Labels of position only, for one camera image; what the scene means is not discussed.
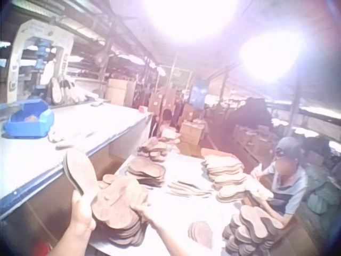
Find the gray cap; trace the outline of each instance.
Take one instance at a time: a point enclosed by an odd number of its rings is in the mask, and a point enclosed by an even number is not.
[[[301,158],[301,144],[294,137],[284,137],[277,144],[276,156],[299,160]]]

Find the bright light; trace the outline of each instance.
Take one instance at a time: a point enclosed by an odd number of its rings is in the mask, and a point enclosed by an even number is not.
[[[160,76],[166,76],[166,72],[164,71],[163,68],[157,67],[156,70],[158,71],[158,73],[160,74]]]
[[[69,62],[81,62],[82,60],[83,60],[83,58],[80,56],[70,56],[69,57]]]
[[[329,146],[334,149],[335,151],[341,153],[341,144],[335,142],[335,141],[330,141]]]
[[[0,41],[0,48],[6,48],[7,46],[10,46],[10,45],[11,45],[10,42]]]
[[[156,65],[155,65],[154,62],[150,61],[150,62],[149,62],[149,67],[151,67],[151,68],[156,68]]]
[[[283,125],[283,126],[289,125],[288,122],[279,120],[279,119],[277,119],[277,118],[273,118],[273,119],[272,119],[272,124],[273,124],[273,126],[275,126],[275,127],[279,126],[280,124]]]
[[[253,76],[274,82],[293,66],[301,46],[302,41],[292,33],[264,34],[245,43],[241,57]]]
[[[131,62],[138,64],[138,65],[144,65],[144,61],[134,55],[119,54],[117,55],[117,57],[130,60]]]
[[[237,0],[143,0],[163,33],[174,40],[193,42],[217,34],[231,19]]]
[[[317,137],[319,135],[317,132],[304,129],[302,127],[293,127],[293,129],[295,130],[295,133],[303,134],[306,138],[308,138],[308,137]]]

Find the blue container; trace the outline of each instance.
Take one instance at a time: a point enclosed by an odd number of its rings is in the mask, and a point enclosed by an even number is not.
[[[16,104],[20,104],[22,108],[4,124],[7,135],[15,138],[47,136],[54,123],[54,112],[48,108],[47,103],[41,99],[30,99],[18,101]],[[37,120],[28,121],[30,116],[36,117]]]

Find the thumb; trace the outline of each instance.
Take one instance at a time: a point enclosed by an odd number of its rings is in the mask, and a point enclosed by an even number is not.
[[[89,191],[85,192],[84,195],[81,197],[80,201],[84,205],[91,205],[92,201],[95,199],[99,192],[99,187],[94,187]]]

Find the blue shirt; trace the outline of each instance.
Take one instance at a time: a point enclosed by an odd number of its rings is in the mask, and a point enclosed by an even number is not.
[[[282,176],[276,171],[274,163],[264,170],[264,174],[274,174],[271,187],[273,199],[269,201],[271,208],[281,215],[294,214],[307,189],[305,170],[299,166],[292,184],[286,186],[281,184]]]

